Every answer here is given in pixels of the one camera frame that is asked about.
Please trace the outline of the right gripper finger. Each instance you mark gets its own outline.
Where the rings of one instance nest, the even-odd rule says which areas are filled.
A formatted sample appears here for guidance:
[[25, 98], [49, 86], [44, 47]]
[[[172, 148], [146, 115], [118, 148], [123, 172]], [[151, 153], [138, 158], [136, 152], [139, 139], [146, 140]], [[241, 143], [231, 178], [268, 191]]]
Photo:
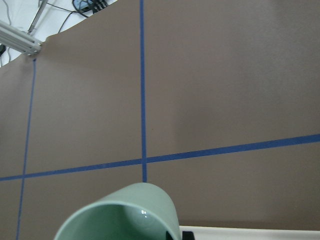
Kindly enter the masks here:
[[[168, 231], [166, 232], [165, 239], [173, 240], [173, 237]], [[195, 235], [192, 231], [182, 231], [182, 240], [195, 240]]]

